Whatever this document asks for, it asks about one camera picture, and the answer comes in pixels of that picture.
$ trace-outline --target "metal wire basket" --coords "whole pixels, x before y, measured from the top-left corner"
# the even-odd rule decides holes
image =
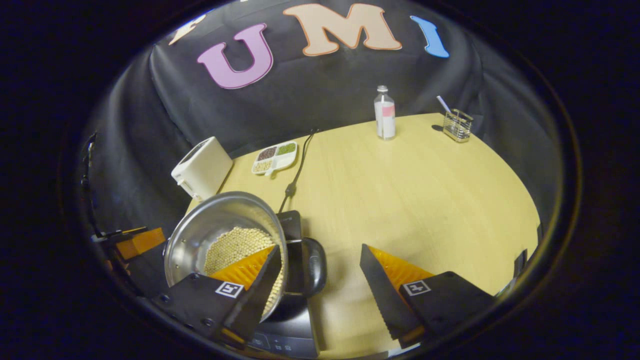
[[[458,109],[451,109],[444,115],[442,131],[456,142],[467,142],[471,135],[471,116]]]

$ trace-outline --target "metal pot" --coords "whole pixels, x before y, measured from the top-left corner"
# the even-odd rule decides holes
[[[191,273],[203,274],[207,251],[218,237],[235,226],[256,228],[271,235],[280,246],[282,287],[265,320],[277,307],[288,278],[288,256],[285,236],[278,217],[261,199],[245,192],[227,192],[201,202],[178,224],[164,250],[164,274],[169,287]]]

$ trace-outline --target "peach letter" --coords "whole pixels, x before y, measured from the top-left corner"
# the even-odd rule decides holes
[[[308,46],[302,50],[307,56],[330,54],[340,46],[329,41],[325,31],[355,49],[360,42],[360,34],[364,29],[367,34],[364,46],[375,50],[398,50],[402,44],[398,42],[382,14],[382,8],[367,4],[353,4],[347,17],[320,4],[304,4],[284,10],[285,15],[295,16],[307,37]]]
[[[221,88],[237,89],[252,84],[262,79],[273,65],[271,49],[262,34],[262,30],[266,28],[266,24],[257,24],[240,31],[234,36],[234,40],[245,42],[251,56],[253,56],[253,65],[249,69],[235,71],[231,68],[227,57],[222,53],[227,47],[224,42],[202,53],[198,57],[198,62],[204,64],[213,81]]]

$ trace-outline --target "table surface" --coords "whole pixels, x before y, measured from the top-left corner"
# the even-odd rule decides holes
[[[303,234],[322,243],[328,281],[310,299],[320,358],[356,357],[399,347],[360,269],[363,243],[428,272],[453,271],[491,295],[513,276],[513,262],[538,244],[538,212],[512,169],[471,136],[456,143],[432,125],[443,115],[396,118],[396,137],[376,136],[375,122],[316,134],[296,195]],[[220,192],[250,192],[278,211],[300,164],[271,177],[251,173],[257,152],[234,159]],[[188,211],[198,203],[192,201]]]

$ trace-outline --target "power cord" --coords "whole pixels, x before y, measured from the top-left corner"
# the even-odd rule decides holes
[[[311,135],[305,140],[304,145],[302,146],[302,159],[300,160],[300,167],[298,167],[298,172],[296,173],[296,177],[293,178],[291,184],[287,185],[287,188],[284,190],[284,199],[282,200],[282,205],[280,205],[280,210],[278,210],[278,214],[282,212],[284,209],[284,204],[287,202],[289,197],[293,197],[296,193],[296,183],[298,182],[298,178],[300,176],[300,172],[302,171],[302,166],[305,164],[305,158],[307,157],[307,147],[311,142],[311,139],[314,137],[315,133],[320,131],[320,129],[311,129]]]

